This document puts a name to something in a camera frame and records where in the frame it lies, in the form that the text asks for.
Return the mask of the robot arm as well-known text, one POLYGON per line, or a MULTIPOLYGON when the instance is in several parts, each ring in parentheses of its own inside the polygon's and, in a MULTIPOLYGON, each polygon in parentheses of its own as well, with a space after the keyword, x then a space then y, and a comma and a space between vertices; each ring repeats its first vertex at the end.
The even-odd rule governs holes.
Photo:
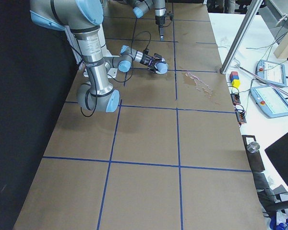
POLYGON ((104 14, 98 0, 32 0, 30 13, 36 25, 58 31, 68 26, 75 37, 89 77, 77 91, 77 100, 83 109, 115 112, 120 93, 108 81, 111 69, 128 72, 136 61, 157 74, 168 70, 166 60, 159 54, 148 55, 148 49, 141 52, 122 46, 120 56, 112 56, 105 44, 104 14))
POLYGON ((160 40, 164 40, 164 24, 166 22, 167 13, 164 0, 124 0, 123 2, 131 5, 136 18, 142 18, 147 12, 153 9, 160 40))

